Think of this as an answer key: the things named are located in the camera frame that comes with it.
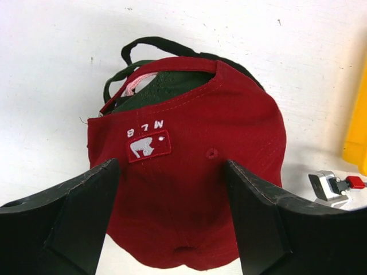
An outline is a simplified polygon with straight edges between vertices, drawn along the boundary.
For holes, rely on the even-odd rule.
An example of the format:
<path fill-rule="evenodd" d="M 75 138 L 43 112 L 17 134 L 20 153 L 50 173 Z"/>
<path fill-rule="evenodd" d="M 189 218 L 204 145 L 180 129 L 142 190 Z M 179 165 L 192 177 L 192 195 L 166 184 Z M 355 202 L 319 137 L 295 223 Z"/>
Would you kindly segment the red baseball cap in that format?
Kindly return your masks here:
<path fill-rule="evenodd" d="M 161 71 L 206 71 L 207 84 L 148 113 L 88 120 L 91 167 L 119 161 L 107 233 L 141 264 L 207 270 L 239 252 L 224 180 L 227 160 L 280 186 L 286 130 L 275 100 L 222 61 L 170 57 L 138 68 L 124 83 Z"/>

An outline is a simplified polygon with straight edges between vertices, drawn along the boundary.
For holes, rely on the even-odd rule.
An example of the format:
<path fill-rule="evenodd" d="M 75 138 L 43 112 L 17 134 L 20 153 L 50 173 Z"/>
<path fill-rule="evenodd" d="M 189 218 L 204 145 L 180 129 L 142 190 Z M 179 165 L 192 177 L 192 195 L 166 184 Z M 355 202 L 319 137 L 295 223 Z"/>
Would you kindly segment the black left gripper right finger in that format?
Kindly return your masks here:
<path fill-rule="evenodd" d="M 225 165 L 243 274 L 365 274 L 366 209 L 311 202 Z"/>

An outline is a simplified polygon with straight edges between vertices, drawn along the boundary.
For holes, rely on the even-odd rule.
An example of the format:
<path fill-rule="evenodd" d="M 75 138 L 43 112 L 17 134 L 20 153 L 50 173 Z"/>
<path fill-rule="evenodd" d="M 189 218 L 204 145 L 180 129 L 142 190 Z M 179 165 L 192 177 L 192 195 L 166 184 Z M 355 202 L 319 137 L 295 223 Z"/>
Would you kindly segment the pink baseball cap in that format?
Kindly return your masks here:
<path fill-rule="evenodd" d="M 155 77 L 158 74 L 158 72 L 153 72 L 153 73 L 146 73 L 143 74 L 139 77 L 137 77 L 136 79 L 134 79 L 132 82 L 130 82 L 125 90 L 123 91 L 123 96 L 133 96 L 135 94 L 135 90 L 137 88 L 137 86 L 145 79 L 149 78 L 149 77 Z"/>

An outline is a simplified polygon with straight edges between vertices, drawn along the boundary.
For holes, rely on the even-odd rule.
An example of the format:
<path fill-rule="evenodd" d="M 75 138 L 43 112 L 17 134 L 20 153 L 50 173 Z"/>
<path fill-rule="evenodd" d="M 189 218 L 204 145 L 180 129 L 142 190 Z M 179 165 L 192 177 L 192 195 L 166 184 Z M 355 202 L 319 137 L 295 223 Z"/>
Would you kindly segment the black Yankees baseball cap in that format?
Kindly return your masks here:
<path fill-rule="evenodd" d="M 133 42 L 130 42 L 126 46 L 122 47 L 121 52 L 120 52 L 121 57 L 127 65 L 132 64 L 131 51 L 138 44 L 145 44 L 145 45 L 154 46 L 154 47 L 156 47 L 156 48 L 158 48 L 158 49 L 160 49 L 160 50 L 162 50 L 166 53 L 170 53 L 170 54 L 173 54 L 173 55 L 178 56 L 178 57 L 194 57 L 194 58 L 205 58 L 205 59 L 209 59 L 209 60 L 222 61 L 222 62 L 228 64 L 229 66 L 235 68 L 236 70 L 238 70 L 242 74 L 246 75 L 247 77 L 249 77 L 251 80 L 253 80 L 258 85 L 258 87 L 260 87 L 262 90 L 264 90 L 261 83 L 259 83 L 257 81 L 257 79 L 255 79 L 255 77 L 242 65 L 240 65 L 240 64 L 238 64 L 238 63 L 236 63 L 232 60 L 229 60 L 227 58 L 217 56 L 215 54 L 205 53 L 205 52 L 197 53 L 193 49 L 188 48 L 187 46 L 181 45 L 177 42 L 174 42 L 172 40 L 168 40 L 168 39 L 162 38 L 162 37 L 155 37 L 155 36 L 142 37 L 142 38 L 138 38 L 138 39 L 134 40 Z"/>

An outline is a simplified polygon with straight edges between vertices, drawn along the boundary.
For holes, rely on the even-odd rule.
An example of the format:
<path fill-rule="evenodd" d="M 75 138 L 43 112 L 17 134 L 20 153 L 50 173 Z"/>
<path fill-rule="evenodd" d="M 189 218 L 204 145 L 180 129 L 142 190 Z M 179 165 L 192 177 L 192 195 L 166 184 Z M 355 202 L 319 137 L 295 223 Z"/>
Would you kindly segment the dark green Yankees cap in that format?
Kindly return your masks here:
<path fill-rule="evenodd" d="M 132 95 L 123 92 L 105 111 L 100 111 L 99 116 L 148 113 L 150 107 L 197 89 L 210 82 L 215 76 L 215 72 L 206 71 L 158 72 L 141 90 L 133 89 Z"/>

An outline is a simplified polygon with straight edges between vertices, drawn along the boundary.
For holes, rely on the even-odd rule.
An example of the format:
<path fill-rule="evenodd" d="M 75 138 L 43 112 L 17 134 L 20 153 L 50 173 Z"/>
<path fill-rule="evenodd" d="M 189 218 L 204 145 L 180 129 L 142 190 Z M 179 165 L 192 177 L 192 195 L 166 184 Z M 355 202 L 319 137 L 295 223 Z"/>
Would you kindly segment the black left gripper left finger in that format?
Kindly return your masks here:
<path fill-rule="evenodd" d="M 1 206 L 1 274 L 95 274 L 119 177 L 110 159 Z"/>

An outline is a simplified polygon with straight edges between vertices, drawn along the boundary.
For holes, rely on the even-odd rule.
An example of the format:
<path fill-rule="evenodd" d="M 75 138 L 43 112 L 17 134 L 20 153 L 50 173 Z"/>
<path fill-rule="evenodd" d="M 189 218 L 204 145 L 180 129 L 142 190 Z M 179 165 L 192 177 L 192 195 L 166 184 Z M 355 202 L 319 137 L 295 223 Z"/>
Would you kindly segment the yellow plastic bin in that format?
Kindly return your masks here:
<path fill-rule="evenodd" d="M 359 173 L 366 176 L 366 54 L 348 133 L 343 144 L 342 158 L 356 165 Z"/>

